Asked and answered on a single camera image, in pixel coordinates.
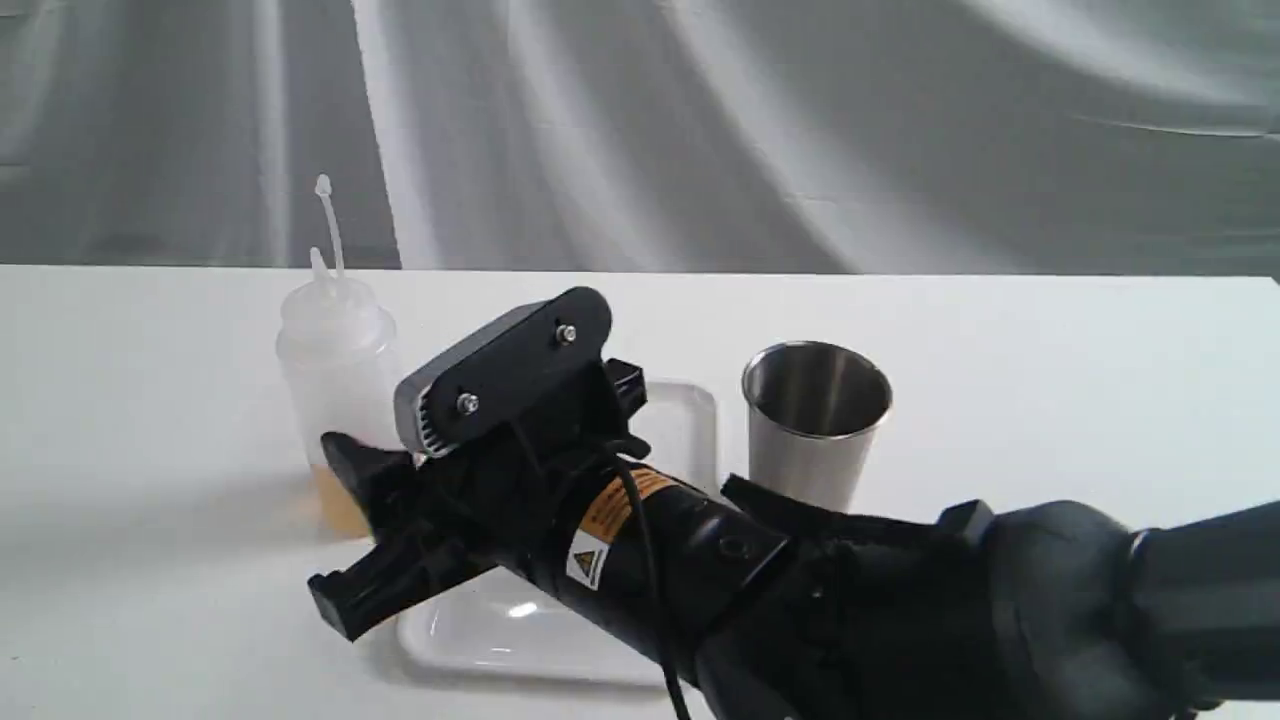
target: robotic arm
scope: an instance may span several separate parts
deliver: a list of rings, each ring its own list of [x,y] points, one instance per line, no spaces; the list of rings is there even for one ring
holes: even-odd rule
[[[728,507],[640,462],[644,375],[602,360],[611,322],[590,288],[517,307],[401,383],[408,451],[325,436],[376,541],[308,583],[334,629],[353,641],[500,565],[722,720],[1162,720],[1280,700],[1280,503],[1132,532],[1075,502],[972,501],[922,525],[731,477]]]

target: orange liquid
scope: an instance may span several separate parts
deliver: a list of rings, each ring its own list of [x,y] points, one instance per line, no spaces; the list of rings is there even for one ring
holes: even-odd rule
[[[365,514],[360,511],[347,488],[342,487],[342,480],[333,474],[333,470],[312,465],[311,479],[315,480],[316,491],[320,493],[320,514],[333,532],[344,538],[362,538],[370,534]]]

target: orange label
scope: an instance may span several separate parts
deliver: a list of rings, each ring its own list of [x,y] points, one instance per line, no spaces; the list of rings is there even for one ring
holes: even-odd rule
[[[631,474],[636,479],[636,489],[640,491],[641,501],[663,488],[678,484],[667,475],[649,468],[639,468],[632,470]],[[627,500],[627,489],[622,484],[621,478],[613,478],[604,487],[604,491],[591,501],[577,529],[605,544],[611,544],[613,543],[613,538],[618,537],[618,530],[622,529],[623,523],[630,516],[631,502]]]

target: screw head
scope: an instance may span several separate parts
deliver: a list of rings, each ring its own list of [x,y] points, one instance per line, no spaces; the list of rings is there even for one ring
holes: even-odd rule
[[[556,328],[556,342],[573,345],[575,340],[577,340],[577,328],[573,325],[559,325]]]
[[[470,392],[463,392],[458,396],[457,402],[458,413],[463,415],[471,415],[480,409],[480,398],[471,395]]]

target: black cable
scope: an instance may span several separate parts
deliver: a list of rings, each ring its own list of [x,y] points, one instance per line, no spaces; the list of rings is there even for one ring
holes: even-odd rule
[[[689,706],[685,705],[685,692],[680,687],[680,675],[676,674],[676,662],[671,657],[671,626],[667,623],[667,609],[663,603],[662,575],[658,574],[658,553],[654,552],[653,534],[649,532],[649,518],[644,514],[644,500],[640,498],[640,488],[631,474],[631,468],[617,455],[602,448],[608,461],[613,465],[622,480],[623,489],[627,491],[627,501],[631,503],[631,512],[640,524],[640,544],[644,548],[645,575],[648,575],[649,602],[653,612],[654,635],[658,639],[658,665],[662,666],[662,679],[667,684],[667,694],[671,696],[671,707],[676,711],[677,720],[689,720]]]

